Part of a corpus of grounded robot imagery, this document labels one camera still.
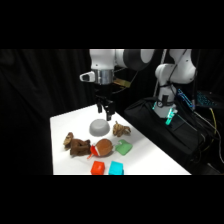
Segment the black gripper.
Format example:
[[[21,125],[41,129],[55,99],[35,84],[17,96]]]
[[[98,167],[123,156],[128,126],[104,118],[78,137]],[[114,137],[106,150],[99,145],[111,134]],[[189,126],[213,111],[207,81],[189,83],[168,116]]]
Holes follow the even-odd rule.
[[[112,116],[111,113],[115,112],[115,102],[111,99],[112,85],[96,85],[95,95],[98,113],[102,113],[102,110],[105,110],[107,113],[107,121],[110,121]]]

